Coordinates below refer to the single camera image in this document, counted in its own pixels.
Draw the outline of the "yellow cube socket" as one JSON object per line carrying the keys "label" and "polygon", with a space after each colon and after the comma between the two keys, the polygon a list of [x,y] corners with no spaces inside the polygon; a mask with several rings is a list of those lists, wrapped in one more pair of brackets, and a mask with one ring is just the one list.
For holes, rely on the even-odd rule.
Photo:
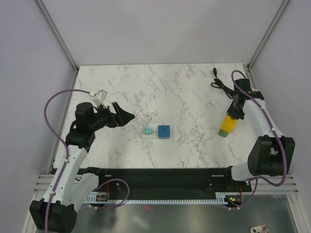
{"label": "yellow cube socket", "polygon": [[238,119],[235,119],[231,117],[230,115],[226,115],[223,120],[222,125],[220,126],[220,130],[226,133],[230,133],[234,130],[237,122],[238,122]]}

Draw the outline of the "green power strip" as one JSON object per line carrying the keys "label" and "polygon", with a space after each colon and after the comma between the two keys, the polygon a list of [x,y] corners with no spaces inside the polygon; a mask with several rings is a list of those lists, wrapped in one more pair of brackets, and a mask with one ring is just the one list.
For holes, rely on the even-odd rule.
{"label": "green power strip", "polygon": [[218,135],[221,136],[221,137],[223,137],[223,138],[226,138],[226,137],[228,136],[228,134],[229,134],[229,132],[224,131],[224,130],[222,130],[222,129],[220,129],[220,130],[218,131]]}

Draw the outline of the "teal usb charger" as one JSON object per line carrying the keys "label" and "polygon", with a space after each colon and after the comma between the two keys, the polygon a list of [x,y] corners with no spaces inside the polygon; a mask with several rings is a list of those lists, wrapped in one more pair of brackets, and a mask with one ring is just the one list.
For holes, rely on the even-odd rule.
{"label": "teal usb charger", "polygon": [[152,134],[152,128],[151,127],[144,127],[143,134],[144,135],[151,135]]}

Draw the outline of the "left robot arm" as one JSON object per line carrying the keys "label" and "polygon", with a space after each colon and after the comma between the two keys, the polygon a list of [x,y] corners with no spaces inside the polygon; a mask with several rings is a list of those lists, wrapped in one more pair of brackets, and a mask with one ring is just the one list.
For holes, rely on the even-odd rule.
{"label": "left robot arm", "polygon": [[93,190],[105,189],[104,176],[85,173],[77,182],[80,166],[95,140],[95,132],[103,127],[122,127],[135,118],[117,102],[112,103],[115,113],[108,107],[95,108],[90,102],[76,106],[75,120],[65,140],[66,154],[51,184],[41,200],[34,200],[30,213],[36,227],[45,232],[70,233],[75,227],[77,214]]}

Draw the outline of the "blue cube socket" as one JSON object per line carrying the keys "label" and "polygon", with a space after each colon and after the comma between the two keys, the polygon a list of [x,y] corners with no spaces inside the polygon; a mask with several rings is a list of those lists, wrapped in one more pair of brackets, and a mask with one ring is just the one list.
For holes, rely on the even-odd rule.
{"label": "blue cube socket", "polygon": [[157,135],[159,139],[169,139],[171,137],[170,125],[158,125]]}

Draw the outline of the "white triangular power strip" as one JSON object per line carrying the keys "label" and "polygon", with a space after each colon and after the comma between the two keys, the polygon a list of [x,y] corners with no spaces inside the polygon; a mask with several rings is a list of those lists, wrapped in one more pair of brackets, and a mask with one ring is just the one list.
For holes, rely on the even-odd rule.
{"label": "white triangular power strip", "polygon": [[[142,127],[141,137],[143,139],[158,139],[158,135],[157,135],[158,125],[162,125],[162,121],[157,116],[155,116],[150,120],[150,122],[147,125]],[[144,127],[151,127],[152,128],[152,134],[151,135],[144,135],[143,134]]]}

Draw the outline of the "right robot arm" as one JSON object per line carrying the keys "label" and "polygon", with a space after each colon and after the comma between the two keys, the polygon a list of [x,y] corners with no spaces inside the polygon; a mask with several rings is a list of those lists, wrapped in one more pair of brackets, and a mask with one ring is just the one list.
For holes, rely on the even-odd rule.
{"label": "right robot arm", "polygon": [[234,81],[234,97],[227,111],[231,120],[247,117],[257,137],[247,161],[233,166],[231,174],[223,178],[223,187],[234,191],[240,181],[255,177],[282,176],[285,179],[292,161],[295,141],[286,137],[271,120],[260,91],[252,90],[248,79]]}

